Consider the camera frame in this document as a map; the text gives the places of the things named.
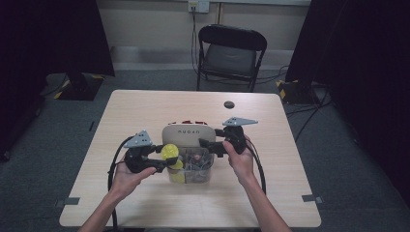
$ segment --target gray carpet floor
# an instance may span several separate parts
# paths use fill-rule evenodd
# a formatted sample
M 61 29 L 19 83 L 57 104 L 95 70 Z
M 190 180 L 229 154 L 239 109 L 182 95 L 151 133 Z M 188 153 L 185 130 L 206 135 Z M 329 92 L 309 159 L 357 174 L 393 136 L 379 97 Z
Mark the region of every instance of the gray carpet floor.
M 262 71 L 259 76 L 277 73 Z M 58 86 L 63 77 L 49 76 L 44 92 Z M 194 91 L 195 78 L 193 71 L 119 71 L 103 82 L 93 101 L 57 101 L 47 96 L 39 117 L 12 148 L 11 160 L 0 163 L 0 232 L 75 231 L 59 224 L 62 209 L 55 203 L 69 196 L 112 91 Z M 237 84 L 202 81 L 201 90 L 248 90 Z M 278 93 L 278 89 L 269 81 L 257 84 L 254 92 Z M 317 93 L 323 97 L 324 89 Z M 284 108 L 296 136 L 313 111 L 292 114 L 310 106 Z M 318 204 L 322 218 L 318 228 L 294 231 L 410 231 L 408 207 L 354 139 L 333 104 L 320 108 L 301 132 L 297 146 L 311 189 L 325 202 Z

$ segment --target black controller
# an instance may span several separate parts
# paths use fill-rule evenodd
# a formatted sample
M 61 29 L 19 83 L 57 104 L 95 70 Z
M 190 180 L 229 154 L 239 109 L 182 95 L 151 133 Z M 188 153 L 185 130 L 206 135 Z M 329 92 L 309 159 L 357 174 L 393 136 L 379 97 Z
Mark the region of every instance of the black controller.
M 215 130 L 216 135 L 225 137 L 225 141 L 229 141 L 234 147 L 236 153 L 242 154 L 247 148 L 247 139 L 245 138 L 243 125 L 256 124 L 257 121 L 232 117 L 223 123 L 223 130 Z M 209 142 L 208 140 L 199 138 L 199 145 L 202 148 L 207 148 L 209 153 L 215 153 L 219 158 L 226 154 L 222 142 Z
M 154 152 L 159 153 L 163 146 L 152 145 L 146 130 L 134 136 L 124 147 L 129 148 L 124 162 L 132 173 L 139 173 L 147 167 L 155 167 L 157 172 L 162 173 L 167 166 L 175 164 L 178 160 L 178 157 L 167 160 L 148 159 L 148 155 Z

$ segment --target chair backrest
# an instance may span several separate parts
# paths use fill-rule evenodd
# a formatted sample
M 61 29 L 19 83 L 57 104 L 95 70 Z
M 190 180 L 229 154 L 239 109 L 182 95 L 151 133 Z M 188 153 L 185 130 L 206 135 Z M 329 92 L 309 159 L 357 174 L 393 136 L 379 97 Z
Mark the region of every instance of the chair backrest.
M 200 43 L 217 44 L 247 50 L 264 52 L 267 42 L 260 33 L 232 26 L 211 24 L 202 27 L 198 33 Z

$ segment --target yellow ball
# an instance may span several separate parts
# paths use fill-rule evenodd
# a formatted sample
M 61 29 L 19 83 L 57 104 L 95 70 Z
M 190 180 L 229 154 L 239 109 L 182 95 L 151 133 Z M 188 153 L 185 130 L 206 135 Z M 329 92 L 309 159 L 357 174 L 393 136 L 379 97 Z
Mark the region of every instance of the yellow ball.
M 166 144 L 161 149 L 161 157 L 163 160 L 178 157 L 179 152 L 177 146 L 174 144 Z

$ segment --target black round object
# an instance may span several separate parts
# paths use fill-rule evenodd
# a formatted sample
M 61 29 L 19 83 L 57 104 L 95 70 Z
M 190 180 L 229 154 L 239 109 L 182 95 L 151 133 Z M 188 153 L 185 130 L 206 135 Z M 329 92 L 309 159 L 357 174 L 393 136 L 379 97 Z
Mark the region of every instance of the black round object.
M 233 107 L 235 107 L 235 103 L 234 102 L 232 102 L 232 101 L 226 101 L 224 104 L 223 104 L 223 106 L 225 106 L 225 108 L 233 108 Z

